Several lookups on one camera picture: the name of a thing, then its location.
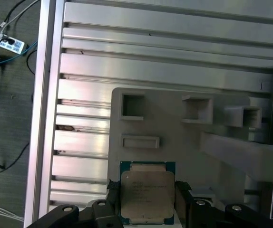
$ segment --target white plastic block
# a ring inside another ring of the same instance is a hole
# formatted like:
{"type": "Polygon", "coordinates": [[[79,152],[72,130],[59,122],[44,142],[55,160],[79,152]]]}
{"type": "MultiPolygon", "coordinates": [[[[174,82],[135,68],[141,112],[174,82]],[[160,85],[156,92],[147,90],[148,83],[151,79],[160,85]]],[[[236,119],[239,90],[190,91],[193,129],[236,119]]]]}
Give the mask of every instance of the white plastic block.
{"type": "Polygon", "coordinates": [[[226,126],[261,128],[262,110],[259,107],[226,107],[224,112],[226,126]]]}
{"type": "Polygon", "coordinates": [[[273,145],[202,133],[200,150],[245,172],[255,181],[273,182],[273,145]]]}
{"type": "Polygon", "coordinates": [[[0,48],[4,48],[4,49],[14,52],[16,54],[20,54],[24,48],[24,42],[17,40],[13,37],[8,37],[8,38],[14,40],[15,42],[11,45],[7,41],[2,41],[0,43],[0,48]]]}
{"type": "Polygon", "coordinates": [[[212,124],[213,99],[208,96],[183,96],[185,116],[182,122],[187,124],[212,124]]]}

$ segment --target dark floor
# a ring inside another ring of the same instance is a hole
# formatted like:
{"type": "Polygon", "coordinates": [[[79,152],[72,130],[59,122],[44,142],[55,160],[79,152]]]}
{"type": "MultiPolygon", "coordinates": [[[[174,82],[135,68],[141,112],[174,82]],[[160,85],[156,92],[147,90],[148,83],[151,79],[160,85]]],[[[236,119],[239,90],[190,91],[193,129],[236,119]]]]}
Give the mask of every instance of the dark floor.
{"type": "MultiPolygon", "coordinates": [[[[0,23],[8,11],[19,0],[0,0],[0,23]]],[[[32,0],[26,0],[12,14],[16,16],[32,0]]],[[[40,2],[30,8],[15,24],[12,23],[7,35],[32,44],[38,38],[40,2]]],[[[15,56],[8,51],[0,53],[15,56]]],[[[30,58],[35,66],[36,55],[30,58]]],[[[26,56],[19,57],[0,70],[0,163],[11,164],[29,141],[31,125],[31,95],[34,76],[26,66],[26,56]]],[[[29,149],[9,170],[0,174],[0,207],[24,216],[26,179],[28,171],[29,149]]],[[[1,217],[0,228],[19,228],[22,222],[1,217]]]]}

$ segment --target rectangular slot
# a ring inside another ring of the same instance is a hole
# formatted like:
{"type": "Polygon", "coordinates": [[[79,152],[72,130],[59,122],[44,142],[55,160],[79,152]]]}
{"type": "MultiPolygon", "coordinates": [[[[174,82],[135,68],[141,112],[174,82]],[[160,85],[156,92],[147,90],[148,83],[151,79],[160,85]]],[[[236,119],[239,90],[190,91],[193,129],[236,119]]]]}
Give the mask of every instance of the rectangular slot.
{"type": "Polygon", "coordinates": [[[183,96],[184,118],[182,122],[188,124],[212,124],[213,99],[201,96],[183,96]]]}
{"type": "Polygon", "coordinates": [[[152,136],[122,135],[121,145],[129,148],[157,149],[160,147],[160,138],[152,136]]]}
{"type": "Polygon", "coordinates": [[[122,94],[120,119],[142,121],[145,112],[144,99],[143,94],[122,94]]]}
{"type": "Polygon", "coordinates": [[[226,107],[224,111],[227,126],[261,128],[262,110],[259,107],[226,107]]]}
{"type": "Polygon", "coordinates": [[[261,127],[261,115],[259,108],[245,108],[243,111],[243,127],[261,127]]]}

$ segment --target blue cable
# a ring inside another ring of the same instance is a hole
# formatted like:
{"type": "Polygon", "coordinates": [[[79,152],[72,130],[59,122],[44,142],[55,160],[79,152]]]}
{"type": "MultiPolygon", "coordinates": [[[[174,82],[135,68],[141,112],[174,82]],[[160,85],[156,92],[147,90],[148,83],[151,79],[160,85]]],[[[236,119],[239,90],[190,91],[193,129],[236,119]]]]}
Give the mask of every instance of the blue cable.
{"type": "Polygon", "coordinates": [[[18,57],[20,57],[20,56],[26,54],[26,53],[27,53],[32,47],[34,47],[35,45],[37,45],[37,41],[34,42],[28,49],[25,49],[21,54],[19,54],[19,55],[17,55],[17,56],[14,56],[14,57],[12,57],[12,58],[9,58],[9,59],[7,59],[7,60],[1,61],[0,64],[1,64],[1,63],[10,62],[10,61],[12,61],[12,60],[14,60],[14,59],[16,59],[16,58],[18,58],[18,57]]]}

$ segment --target power strip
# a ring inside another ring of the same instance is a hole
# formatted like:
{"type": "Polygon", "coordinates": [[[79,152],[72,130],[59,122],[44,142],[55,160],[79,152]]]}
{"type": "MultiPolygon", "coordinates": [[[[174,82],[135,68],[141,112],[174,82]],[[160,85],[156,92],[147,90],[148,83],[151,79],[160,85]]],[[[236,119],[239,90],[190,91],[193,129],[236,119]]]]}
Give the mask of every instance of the power strip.
{"type": "Polygon", "coordinates": [[[0,42],[0,47],[8,51],[14,52],[16,54],[20,54],[22,50],[24,49],[25,43],[13,37],[8,37],[8,38],[14,40],[15,42],[11,45],[7,41],[2,41],[0,42]]]}

